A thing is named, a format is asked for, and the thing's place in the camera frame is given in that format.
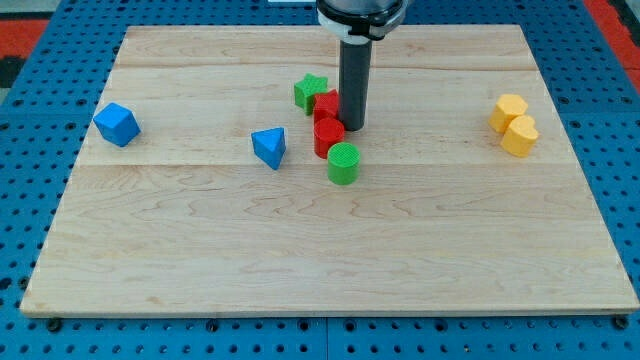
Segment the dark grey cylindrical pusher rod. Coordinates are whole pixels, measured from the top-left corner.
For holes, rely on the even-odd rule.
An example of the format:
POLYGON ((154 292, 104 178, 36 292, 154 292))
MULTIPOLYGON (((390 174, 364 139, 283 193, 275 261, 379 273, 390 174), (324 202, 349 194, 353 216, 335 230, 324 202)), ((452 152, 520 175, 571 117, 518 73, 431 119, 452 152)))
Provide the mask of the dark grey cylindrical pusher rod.
POLYGON ((372 43, 340 43, 338 117, 347 131, 364 127, 372 43))

